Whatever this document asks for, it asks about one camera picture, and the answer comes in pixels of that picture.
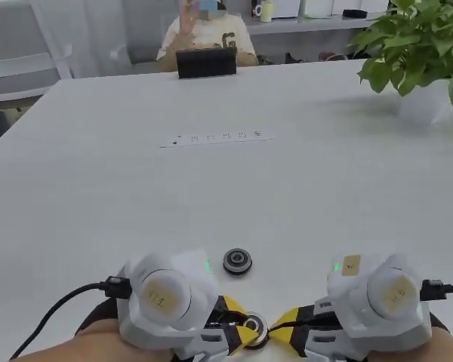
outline yellow label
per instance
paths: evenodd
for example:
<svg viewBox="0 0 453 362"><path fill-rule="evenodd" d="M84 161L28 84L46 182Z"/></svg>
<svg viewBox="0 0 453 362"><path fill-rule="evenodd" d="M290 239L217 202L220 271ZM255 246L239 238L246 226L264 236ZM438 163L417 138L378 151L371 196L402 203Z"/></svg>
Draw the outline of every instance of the yellow label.
<svg viewBox="0 0 453 362"><path fill-rule="evenodd" d="M405 300L415 297L416 289L413 283L406 276L401 275L384 292L383 301L388 311L395 312Z"/></svg>
<svg viewBox="0 0 453 362"><path fill-rule="evenodd" d="M359 267L361 266L360 255L349 255L344 258L342 265L343 277L355 277L359 274Z"/></svg>
<svg viewBox="0 0 453 362"><path fill-rule="evenodd" d="M180 304L180 297L157 281L150 281L146 285L142 300L166 317L172 315Z"/></svg>

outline yellow cup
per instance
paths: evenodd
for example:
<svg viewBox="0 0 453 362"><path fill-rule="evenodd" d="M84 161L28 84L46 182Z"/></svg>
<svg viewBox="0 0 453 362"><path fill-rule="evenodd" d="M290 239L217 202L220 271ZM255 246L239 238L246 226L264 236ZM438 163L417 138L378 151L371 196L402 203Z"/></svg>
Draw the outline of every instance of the yellow cup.
<svg viewBox="0 0 453 362"><path fill-rule="evenodd" d="M261 2L260 5L255 7L254 13L260 17L262 23L270 23L272 21L273 3Z"/></svg>

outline white shirt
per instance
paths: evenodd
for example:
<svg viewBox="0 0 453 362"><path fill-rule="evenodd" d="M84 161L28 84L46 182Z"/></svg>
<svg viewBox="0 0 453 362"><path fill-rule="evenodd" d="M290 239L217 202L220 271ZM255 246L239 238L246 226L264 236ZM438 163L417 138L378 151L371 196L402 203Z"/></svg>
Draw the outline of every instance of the white shirt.
<svg viewBox="0 0 453 362"><path fill-rule="evenodd" d="M176 18L166 32L165 40L158 52L157 60L164 57L166 48L180 31L180 18ZM241 17L225 14L215 20L197 20L192 32L193 49L235 46L240 53L255 55L247 26Z"/></svg>

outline circular white cap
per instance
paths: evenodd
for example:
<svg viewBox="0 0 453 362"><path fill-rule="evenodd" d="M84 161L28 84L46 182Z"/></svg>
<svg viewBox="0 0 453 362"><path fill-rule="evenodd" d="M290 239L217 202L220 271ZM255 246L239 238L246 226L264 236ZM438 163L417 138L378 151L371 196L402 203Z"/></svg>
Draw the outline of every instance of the circular white cap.
<svg viewBox="0 0 453 362"><path fill-rule="evenodd" d="M158 324L169 325L178 321L188 310L190 285L178 271L158 270L143 281L140 300L148 318Z"/></svg>
<svg viewBox="0 0 453 362"><path fill-rule="evenodd" d="M420 290L402 270L378 269L368 281L368 299L381 317L390 321L410 318L420 303Z"/></svg>

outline forearm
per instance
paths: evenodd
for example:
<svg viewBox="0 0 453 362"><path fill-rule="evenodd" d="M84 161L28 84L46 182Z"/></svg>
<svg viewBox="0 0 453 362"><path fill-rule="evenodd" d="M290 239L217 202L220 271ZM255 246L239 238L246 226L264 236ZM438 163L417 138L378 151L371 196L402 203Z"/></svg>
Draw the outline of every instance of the forearm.
<svg viewBox="0 0 453 362"><path fill-rule="evenodd" d="M236 55L237 66L257 66L257 57L250 53L238 52Z"/></svg>
<svg viewBox="0 0 453 362"><path fill-rule="evenodd" d="M166 48L166 54L159 60L159 68L162 72L176 72L176 52L185 51L193 47L191 35L177 34L171 44Z"/></svg>
<svg viewBox="0 0 453 362"><path fill-rule="evenodd" d="M23 356L16 362L169 362L171 351L144 351L129 345L118 333L117 321L92 324L62 345Z"/></svg>
<svg viewBox="0 0 453 362"><path fill-rule="evenodd" d="M368 362L453 362L453 337L440 328L433 328L431 340L420 348L403 353L372 352Z"/></svg>
<svg viewBox="0 0 453 362"><path fill-rule="evenodd" d="M62 345L44 351L28 354L16 359L17 362L50 362L53 360L62 362L86 362L85 352L76 340L71 340Z"/></svg>

